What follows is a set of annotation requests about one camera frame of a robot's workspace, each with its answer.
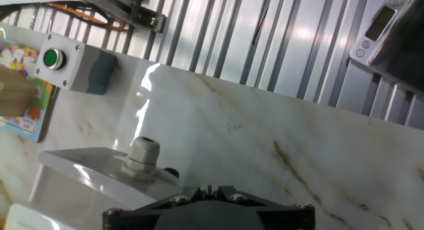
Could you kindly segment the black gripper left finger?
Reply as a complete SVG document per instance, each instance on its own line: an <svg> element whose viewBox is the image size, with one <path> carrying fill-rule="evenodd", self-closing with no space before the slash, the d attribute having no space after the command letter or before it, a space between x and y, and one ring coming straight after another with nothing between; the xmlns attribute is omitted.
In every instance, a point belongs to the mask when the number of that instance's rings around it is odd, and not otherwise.
<svg viewBox="0 0 424 230"><path fill-rule="evenodd" d="M102 214L102 230L155 229L160 217L191 203L206 200L209 186L184 187L180 193L135 210L111 208Z"/></svg>

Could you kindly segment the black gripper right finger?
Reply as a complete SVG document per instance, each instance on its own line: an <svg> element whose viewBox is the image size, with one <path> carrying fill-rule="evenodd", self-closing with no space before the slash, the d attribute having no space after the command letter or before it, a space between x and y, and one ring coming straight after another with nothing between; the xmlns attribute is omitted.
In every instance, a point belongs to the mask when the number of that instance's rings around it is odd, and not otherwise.
<svg viewBox="0 0 424 230"><path fill-rule="evenodd" d="M209 186L209 200L219 205L213 211L218 220L241 229L315 228L315 207L311 204L282 205L234 186Z"/></svg>

